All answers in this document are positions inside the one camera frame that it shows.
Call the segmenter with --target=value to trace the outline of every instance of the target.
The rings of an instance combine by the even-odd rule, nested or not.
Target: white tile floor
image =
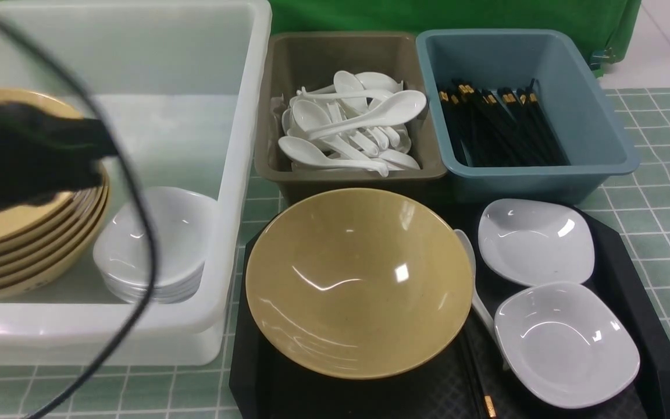
[[[606,68],[601,86],[670,87],[670,0],[643,0],[627,55]]]

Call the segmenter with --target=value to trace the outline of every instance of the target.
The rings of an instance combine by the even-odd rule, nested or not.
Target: black chopsticks
[[[493,399],[487,392],[487,387],[482,382],[482,376],[477,369],[477,358],[475,356],[472,342],[467,332],[460,332],[459,336],[460,362],[465,369],[465,377],[473,396],[476,416],[478,419],[497,419],[500,416],[495,411]]]
[[[528,87],[492,92],[452,79],[439,88],[455,157],[473,167],[569,165],[534,93]]]

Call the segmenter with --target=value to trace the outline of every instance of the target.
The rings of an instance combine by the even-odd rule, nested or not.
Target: small white sauce dish
[[[596,260],[588,223],[547,202],[500,199],[479,222],[479,252],[496,274],[523,286],[584,283]]]
[[[614,313],[574,283],[536,286],[495,314],[503,357],[540,400],[563,409],[602,403],[640,369],[640,353]]]
[[[187,299],[198,289],[211,252],[216,201],[170,186],[144,189],[143,196],[159,249],[155,300]],[[143,294],[149,281],[149,252],[133,202],[107,223],[92,257],[117,297],[133,302]]]

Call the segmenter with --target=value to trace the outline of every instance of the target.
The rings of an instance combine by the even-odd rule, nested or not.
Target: white plastic bin
[[[143,186],[219,202],[213,252],[189,300],[154,304],[111,364],[204,364],[220,350],[250,172],[271,11],[264,0],[17,0],[13,22],[82,79]],[[63,98],[58,79],[0,37],[0,87]],[[110,213],[126,202],[106,166]],[[50,286],[0,301],[0,364],[84,364],[133,310],[103,285],[87,250]]]

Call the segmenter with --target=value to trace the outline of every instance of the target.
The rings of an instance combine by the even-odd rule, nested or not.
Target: brown plastic bin
[[[291,161],[277,146],[284,135],[281,115],[301,86],[307,90],[332,84],[338,70],[381,72],[404,80],[405,88],[425,93],[415,37],[402,32],[306,32],[270,38],[258,107],[255,170],[277,183],[289,204],[333,189],[386,189],[424,201],[434,181],[446,175],[428,106],[407,124],[409,152],[421,170],[389,172],[291,172]]]

